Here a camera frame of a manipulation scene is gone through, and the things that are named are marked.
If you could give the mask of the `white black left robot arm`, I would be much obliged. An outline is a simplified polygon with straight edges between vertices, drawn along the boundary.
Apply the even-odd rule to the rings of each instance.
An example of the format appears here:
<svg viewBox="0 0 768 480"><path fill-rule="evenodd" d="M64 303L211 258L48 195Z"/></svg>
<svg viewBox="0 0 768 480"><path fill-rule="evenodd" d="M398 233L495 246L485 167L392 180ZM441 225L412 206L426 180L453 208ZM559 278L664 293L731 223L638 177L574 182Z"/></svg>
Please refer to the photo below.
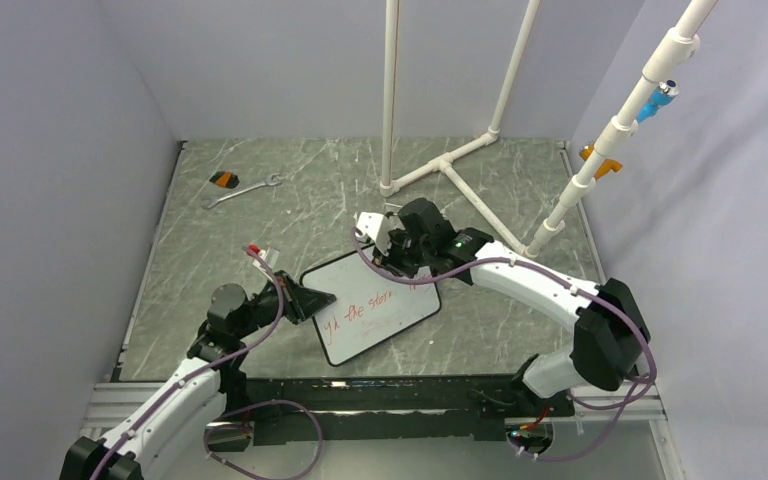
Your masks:
<svg viewBox="0 0 768 480"><path fill-rule="evenodd" d="M76 440L65 455L61 478L159 479L210 422L239 417L251 404L241 369L251 349L245 337L258 330L271 333L281 319L302 323L337 300L284 271L267 278L253 295L235 283L218 287L171 377L100 438Z"/></svg>

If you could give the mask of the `white whiteboard black frame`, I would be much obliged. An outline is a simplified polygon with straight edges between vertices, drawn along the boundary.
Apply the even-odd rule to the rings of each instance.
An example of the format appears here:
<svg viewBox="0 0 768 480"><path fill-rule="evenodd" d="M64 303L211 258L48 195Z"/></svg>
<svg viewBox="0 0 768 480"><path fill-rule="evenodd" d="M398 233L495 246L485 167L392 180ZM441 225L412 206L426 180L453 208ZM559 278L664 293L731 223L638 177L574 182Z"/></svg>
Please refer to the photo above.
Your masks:
<svg viewBox="0 0 768 480"><path fill-rule="evenodd" d="M384 279L355 252L305 271L301 285L336 297L313 317L326 361L333 367L436 315L442 307L435 284Z"/></svg>

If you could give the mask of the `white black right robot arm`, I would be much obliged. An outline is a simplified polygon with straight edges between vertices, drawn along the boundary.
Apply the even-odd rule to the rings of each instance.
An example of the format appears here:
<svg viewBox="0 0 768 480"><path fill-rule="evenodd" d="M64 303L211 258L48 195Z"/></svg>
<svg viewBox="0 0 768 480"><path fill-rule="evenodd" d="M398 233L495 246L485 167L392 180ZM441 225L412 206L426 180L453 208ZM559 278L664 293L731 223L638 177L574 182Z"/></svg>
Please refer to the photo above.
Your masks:
<svg viewBox="0 0 768 480"><path fill-rule="evenodd" d="M417 285L426 268L433 282L455 278L504 294L571 332L570 343L529 358L517 371L511 401L524 415L571 388L618 390L649 352L648 328L625 283L574 278L517 254L489 233L457 230L426 198L397 213L359 214L354 235L373 245L370 263L390 280Z"/></svg>

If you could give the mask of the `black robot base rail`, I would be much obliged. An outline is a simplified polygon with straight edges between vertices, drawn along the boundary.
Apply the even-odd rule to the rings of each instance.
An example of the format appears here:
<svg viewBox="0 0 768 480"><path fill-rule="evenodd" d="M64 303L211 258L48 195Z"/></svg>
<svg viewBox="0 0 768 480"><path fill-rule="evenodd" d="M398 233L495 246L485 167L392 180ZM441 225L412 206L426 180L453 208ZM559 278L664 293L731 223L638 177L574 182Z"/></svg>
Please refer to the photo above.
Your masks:
<svg viewBox="0 0 768 480"><path fill-rule="evenodd" d="M228 407L228 418L208 428L211 449L240 452L319 437L499 441L521 423L546 426L575 413L564 393L525 399L509 374L251 379L247 393L253 411Z"/></svg>

